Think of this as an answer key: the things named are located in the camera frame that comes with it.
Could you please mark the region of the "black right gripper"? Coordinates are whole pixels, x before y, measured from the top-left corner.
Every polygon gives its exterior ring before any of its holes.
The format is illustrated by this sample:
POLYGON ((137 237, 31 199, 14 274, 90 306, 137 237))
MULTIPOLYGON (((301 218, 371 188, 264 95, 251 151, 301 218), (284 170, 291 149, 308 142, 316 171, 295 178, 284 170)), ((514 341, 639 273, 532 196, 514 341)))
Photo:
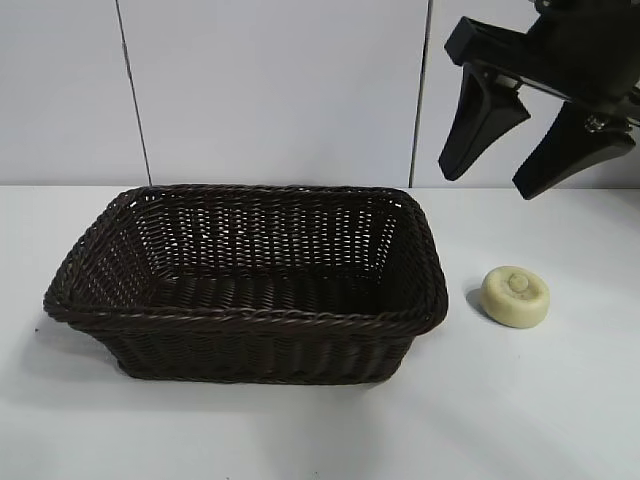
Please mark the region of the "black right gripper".
POLYGON ((439 156, 455 181, 482 153, 531 118, 523 86, 562 103, 547 134, 513 183, 531 200, 594 165, 622 157, 639 127, 639 4, 636 1, 537 1, 525 31, 469 16, 444 49, 463 68, 451 130, 439 156))

